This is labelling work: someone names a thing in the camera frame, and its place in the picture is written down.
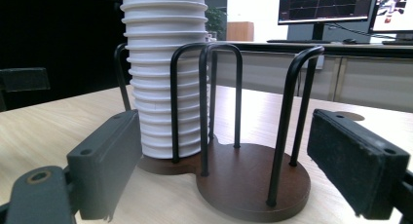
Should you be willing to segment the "black-topped office desk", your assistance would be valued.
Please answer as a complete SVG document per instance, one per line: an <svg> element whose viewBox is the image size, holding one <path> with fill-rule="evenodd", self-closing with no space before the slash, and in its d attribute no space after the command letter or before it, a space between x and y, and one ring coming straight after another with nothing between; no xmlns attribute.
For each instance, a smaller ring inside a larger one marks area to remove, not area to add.
<svg viewBox="0 0 413 224"><path fill-rule="evenodd" d="M309 44L237 42L243 87L282 93L287 68ZM413 112L413 46L326 44L311 97Z"/></svg>

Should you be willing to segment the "brown wooden box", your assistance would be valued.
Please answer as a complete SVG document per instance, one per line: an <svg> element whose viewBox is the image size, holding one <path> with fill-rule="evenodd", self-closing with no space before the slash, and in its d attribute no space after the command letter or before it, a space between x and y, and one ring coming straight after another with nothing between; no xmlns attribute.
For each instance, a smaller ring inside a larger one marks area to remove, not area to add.
<svg viewBox="0 0 413 224"><path fill-rule="evenodd" d="M231 21L227 23L227 41L251 42L254 40L254 24L250 21Z"/></svg>

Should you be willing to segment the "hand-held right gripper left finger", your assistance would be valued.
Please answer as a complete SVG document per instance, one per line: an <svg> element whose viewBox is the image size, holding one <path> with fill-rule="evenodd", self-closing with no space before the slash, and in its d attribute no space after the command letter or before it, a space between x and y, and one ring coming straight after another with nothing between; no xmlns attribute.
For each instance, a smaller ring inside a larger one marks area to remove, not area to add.
<svg viewBox="0 0 413 224"><path fill-rule="evenodd" d="M83 219L113 218L141 157L139 116L135 110L112 116L67 154Z"/></svg>

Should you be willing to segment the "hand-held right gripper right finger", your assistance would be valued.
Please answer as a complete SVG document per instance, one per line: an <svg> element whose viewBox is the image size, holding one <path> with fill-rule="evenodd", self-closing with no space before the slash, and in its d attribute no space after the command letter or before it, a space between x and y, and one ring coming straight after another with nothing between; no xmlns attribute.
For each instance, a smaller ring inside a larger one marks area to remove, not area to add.
<svg viewBox="0 0 413 224"><path fill-rule="evenodd" d="M386 220L396 208L410 218L410 155L335 112L313 113L307 153L357 216Z"/></svg>

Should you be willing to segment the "stack of white paper cups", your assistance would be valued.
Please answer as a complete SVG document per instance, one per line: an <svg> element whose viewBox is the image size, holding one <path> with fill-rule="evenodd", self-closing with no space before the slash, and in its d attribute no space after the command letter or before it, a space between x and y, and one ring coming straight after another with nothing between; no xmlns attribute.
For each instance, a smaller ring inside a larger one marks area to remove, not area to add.
<svg viewBox="0 0 413 224"><path fill-rule="evenodd" d="M140 118L142 151L156 159L172 158L170 61L181 46L206 41L205 0L122 0L127 62L133 105ZM178 152L200 152L199 56L177 63Z"/></svg>

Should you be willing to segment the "black chair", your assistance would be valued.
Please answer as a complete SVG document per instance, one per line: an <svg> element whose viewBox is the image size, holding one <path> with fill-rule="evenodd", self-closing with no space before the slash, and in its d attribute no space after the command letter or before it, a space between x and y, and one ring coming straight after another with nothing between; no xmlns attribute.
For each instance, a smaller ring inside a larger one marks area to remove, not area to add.
<svg viewBox="0 0 413 224"><path fill-rule="evenodd" d="M3 93L48 90L50 87L45 67L0 69L0 112L7 110Z"/></svg>

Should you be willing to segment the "wooden cup holder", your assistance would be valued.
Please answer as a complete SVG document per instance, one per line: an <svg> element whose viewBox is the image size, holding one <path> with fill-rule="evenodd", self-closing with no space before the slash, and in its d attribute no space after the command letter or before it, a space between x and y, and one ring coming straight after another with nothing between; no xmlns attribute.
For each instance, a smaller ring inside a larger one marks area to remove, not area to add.
<svg viewBox="0 0 413 224"><path fill-rule="evenodd" d="M178 60L198 50L201 103L201 152L181 157L178 148ZM235 139L223 145L214 137L216 73L211 73L207 87L207 61L217 66L217 53L231 51L236 56ZM298 162L303 129L309 105L316 64L324 47L315 46L300 52L290 63L285 78L276 147L241 143L243 58L240 50L226 43L191 43L176 49L170 59L171 146L170 159L143 157L138 166L148 172L165 175L193 173L202 197L216 209L248 221L276 222L299 213L306 205L311 179ZM284 153L295 84L304 63L308 71L299 109L292 152Z"/></svg>

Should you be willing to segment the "green potted plant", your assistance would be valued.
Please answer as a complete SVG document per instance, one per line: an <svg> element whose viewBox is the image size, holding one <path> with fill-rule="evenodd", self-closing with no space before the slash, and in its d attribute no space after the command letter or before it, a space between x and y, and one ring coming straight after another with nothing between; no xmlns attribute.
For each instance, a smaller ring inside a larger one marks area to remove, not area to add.
<svg viewBox="0 0 413 224"><path fill-rule="evenodd" d="M209 7L205 15L206 31L210 34L215 33L217 40L224 40L226 38L226 14L221 9Z"/></svg>

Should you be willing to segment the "computer monitor with white screen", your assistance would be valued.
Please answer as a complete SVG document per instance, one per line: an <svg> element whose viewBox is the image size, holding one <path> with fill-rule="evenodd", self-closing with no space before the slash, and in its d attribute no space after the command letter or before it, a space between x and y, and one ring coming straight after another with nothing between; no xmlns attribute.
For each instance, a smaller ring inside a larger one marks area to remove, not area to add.
<svg viewBox="0 0 413 224"><path fill-rule="evenodd" d="M413 0L375 0L368 32L394 34L384 45L413 46Z"/></svg>

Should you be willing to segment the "round table grommet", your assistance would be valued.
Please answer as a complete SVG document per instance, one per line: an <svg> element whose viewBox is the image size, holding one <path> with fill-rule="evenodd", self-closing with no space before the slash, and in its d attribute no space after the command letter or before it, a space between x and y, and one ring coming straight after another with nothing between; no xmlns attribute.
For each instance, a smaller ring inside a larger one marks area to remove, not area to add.
<svg viewBox="0 0 413 224"><path fill-rule="evenodd" d="M364 121L365 118L357 113L353 113L353 112L347 112L347 111L336 111L335 112L337 115L342 116L342 117L346 117L348 119L351 119L353 121Z"/></svg>

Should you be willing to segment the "computer monitor with dark graph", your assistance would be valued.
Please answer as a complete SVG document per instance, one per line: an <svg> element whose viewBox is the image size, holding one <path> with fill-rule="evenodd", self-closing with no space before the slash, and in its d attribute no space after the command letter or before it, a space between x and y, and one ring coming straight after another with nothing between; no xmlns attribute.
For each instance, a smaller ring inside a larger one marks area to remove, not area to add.
<svg viewBox="0 0 413 224"><path fill-rule="evenodd" d="M309 24L311 39L321 41L333 22L367 21L373 0L280 0L278 25Z"/></svg>

